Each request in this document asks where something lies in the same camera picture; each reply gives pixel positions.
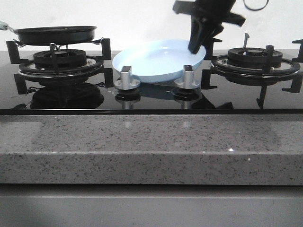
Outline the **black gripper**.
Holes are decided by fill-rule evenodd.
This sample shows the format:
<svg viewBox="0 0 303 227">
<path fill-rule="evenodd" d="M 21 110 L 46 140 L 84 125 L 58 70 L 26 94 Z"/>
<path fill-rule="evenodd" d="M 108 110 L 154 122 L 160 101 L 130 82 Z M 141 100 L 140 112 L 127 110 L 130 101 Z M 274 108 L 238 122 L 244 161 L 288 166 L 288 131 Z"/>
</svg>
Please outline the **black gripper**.
<svg viewBox="0 0 303 227">
<path fill-rule="evenodd" d="M 224 27 L 219 23 L 244 24 L 246 18 L 231 12 L 234 3 L 235 0 L 175 1 L 172 8 L 175 13 L 191 15 L 188 44 L 191 53 L 197 53 L 202 45 L 223 31 Z"/>
</svg>

